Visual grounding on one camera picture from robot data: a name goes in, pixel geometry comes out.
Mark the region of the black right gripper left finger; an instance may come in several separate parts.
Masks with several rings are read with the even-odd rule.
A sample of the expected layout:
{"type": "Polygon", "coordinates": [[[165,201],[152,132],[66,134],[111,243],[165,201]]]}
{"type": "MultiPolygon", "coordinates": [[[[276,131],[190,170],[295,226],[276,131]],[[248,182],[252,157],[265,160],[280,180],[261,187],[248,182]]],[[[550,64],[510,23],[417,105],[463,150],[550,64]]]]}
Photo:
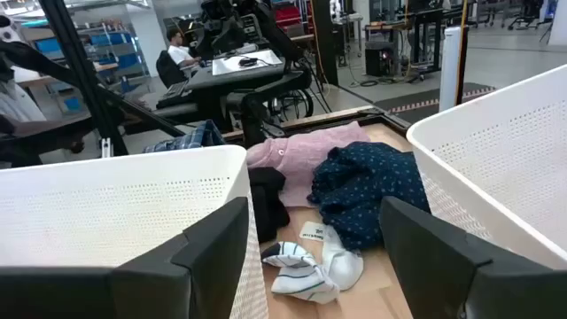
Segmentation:
{"type": "Polygon", "coordinates": [[[237,197],[119,267],[3,267],[1,316],[228,318],[248,233],[237,197]]]}

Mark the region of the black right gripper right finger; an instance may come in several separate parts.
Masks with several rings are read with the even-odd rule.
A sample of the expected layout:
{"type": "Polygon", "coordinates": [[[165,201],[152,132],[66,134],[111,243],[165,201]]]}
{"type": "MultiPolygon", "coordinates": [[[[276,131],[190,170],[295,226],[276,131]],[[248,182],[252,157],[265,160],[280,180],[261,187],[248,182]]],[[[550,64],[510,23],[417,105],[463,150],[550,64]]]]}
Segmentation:
{"type": "Polygon", "coordinates": [[[493,245],[395,198],[379,216],[415,318],[566,319],[566,273],[493,245]]]}

